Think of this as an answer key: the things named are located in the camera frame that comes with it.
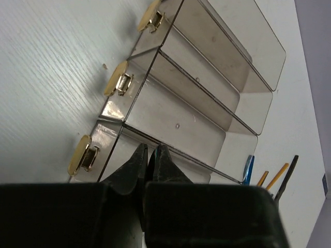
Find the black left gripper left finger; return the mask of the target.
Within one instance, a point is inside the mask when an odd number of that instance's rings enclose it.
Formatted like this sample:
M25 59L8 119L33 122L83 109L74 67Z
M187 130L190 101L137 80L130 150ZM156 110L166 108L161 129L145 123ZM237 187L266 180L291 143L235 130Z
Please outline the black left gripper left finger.
M141 143L127 162L102 183L118 195L130 195L140 181L144 182L148 164L148 146Z

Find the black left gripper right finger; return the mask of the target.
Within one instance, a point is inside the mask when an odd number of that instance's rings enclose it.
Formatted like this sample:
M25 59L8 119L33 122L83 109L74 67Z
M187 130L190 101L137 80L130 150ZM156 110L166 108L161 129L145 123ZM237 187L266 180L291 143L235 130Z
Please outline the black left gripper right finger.
M168 147L158 145L153 151L146 169L146 182L193 182L173 162Z

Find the blue serrated knife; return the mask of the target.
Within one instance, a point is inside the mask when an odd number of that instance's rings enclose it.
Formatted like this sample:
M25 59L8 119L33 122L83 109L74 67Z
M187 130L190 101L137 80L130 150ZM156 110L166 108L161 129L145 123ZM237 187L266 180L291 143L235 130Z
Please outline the blue serrated knife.
M249 185L251 180L251 174L254 165L254 155L249 155L245 164L244 172L243 172L243 185Z

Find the clear smoked utensil organizer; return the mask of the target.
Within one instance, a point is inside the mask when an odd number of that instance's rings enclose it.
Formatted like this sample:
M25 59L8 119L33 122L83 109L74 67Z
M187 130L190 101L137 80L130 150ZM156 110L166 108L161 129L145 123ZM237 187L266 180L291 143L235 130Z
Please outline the clear smoked utensil organizer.
M145 143L193 182L243 184L286 59L256 1L153 1L137 29L69 181L102 181Z

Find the black knife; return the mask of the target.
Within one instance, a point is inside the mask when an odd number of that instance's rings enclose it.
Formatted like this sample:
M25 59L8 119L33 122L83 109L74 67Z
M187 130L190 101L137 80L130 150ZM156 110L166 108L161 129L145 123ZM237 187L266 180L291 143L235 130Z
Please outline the black knife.
M282 197L282 195L283 195L283 193L284 193L284 191L285 191L285 189L287 187L288 181L290 180L290 178L291 178L291 176L292 176L292 174L294 172L294 169L295 169L295 167L297 165L298 158L299 158L299 155L295 155L294 156L294 158L293 158L293 160L291 162L291 165L289 167L289 170L286 173L285 178L284 178L284 180L283 180L283 182L282 182L282 184L281 184L281 186L280 186L280 188L279 188L279 190L278 190L278 192L277 192L277 194L276 194L276 196L274 198L274 201L275 201L275 203L277 205L279 205L279 200Z

